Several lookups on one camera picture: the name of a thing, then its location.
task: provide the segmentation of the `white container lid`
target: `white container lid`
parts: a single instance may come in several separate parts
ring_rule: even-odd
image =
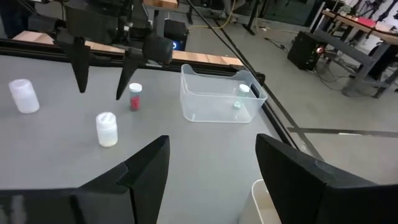
[[[97,129],[116,128],[116,116],[111,112],[102,112],[96,117]]]
[[[15,98],[25,98],[35,94],[32,83],[27,79],[17,79],[8,84],[11,94]]]
[[[240,84],[239,85],[239,90],[241,90],[243,93],[249,93],[250,92],[250,88],[245,85],[245,84]]]
[[[131,83],[131,84],[129,85],[129,89],[130,89],[130,91],[133,92],[133,93],[139,93],[139,92],[142,91],[142,85],[139,84],[139,83]]]

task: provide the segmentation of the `black box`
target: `black box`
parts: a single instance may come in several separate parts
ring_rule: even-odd
[[[313,70],[326,45],[327,43],[309,32],[299,32],[287,59],[301,70]]]
[[[166,19],[164,37],[173,41],[173,50],[184,51],[188,37],[188,30],[185,23]]]

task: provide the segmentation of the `concrete floor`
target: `concrete floor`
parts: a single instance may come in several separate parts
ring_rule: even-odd
[[[170,18],[189,26],[185,14],[173,12]],[[193,22],[195,26],[205,25],[197,16],[193,16]],[[380,99],[345,97],[338,90],[344,86],[346,78],[328,83],[337,89],[331,90],[313,73],[301,71],[288,61],[284,51],[262,38],[264,34],[252,36],[240,24],[228,24],[224,29],[253,67],[266,74],[266,84],[301,128],[398,132],[398,115],[395,114],[398,93],[394,93],[393,88]],[[282,42],[288,49],[295,37],[295,34],[274,30],[265,35]],[[233,56],[211,30],[203,28],[190,29],[186,51]],[[335,76],[347,75],[333,63],[330,70]],[[334,79],[327,71],[322,74],[324,79]],[[269,102],[285,125],[291,126],[271,99]],[[305,148],[295,133],[292,136],[300,148]],[[376,183],[398,183],[397,138],[335,134],[306,134],[306,137],[328,163]]]

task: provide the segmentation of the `gray table surface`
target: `gray table surface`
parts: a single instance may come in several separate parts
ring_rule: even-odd
[[[0,56],[0,189],[79,187],[145,145],[170,136],[169,178],[158,223],[236,223],[251,185],[260,179],[257,133],[277,134],[260,111],[249,124],[193,123],[180,106],[180,74],[138,70],[141,110],[128,92],[115,100],[121,68],[91,67],[81,94],[68,63]],[[21,114],[8,83],[28,78],[40,109]],[[119,142],[98,144],[95,117],[117,117]]]

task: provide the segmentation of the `small bottle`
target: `small bottle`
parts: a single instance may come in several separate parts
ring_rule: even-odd
[[[35,90],[29,80],[17,79],[10,82],[8,86],[19,112],[28,114],[40,108]]]
[[[140,108],[140,94],[142,91],[142,85],[139,83],[131,83],[130,89],[130,109],[131,111],[137,111]]]
[[[238,90],[238,93],[236,94],[238,99],[234,102],[234,105],[233,105],[235,109],[240,109],[242,107],[243,101],[242,101],[241,97],[247,97],[249,92],[250,92],[250,87],[248,87],[245,84],[239,85],[239,90]]]
[[[112,147],[118,142],[118,126],[116,116],[111,112],[103,112],[96,117],[99,144]]]

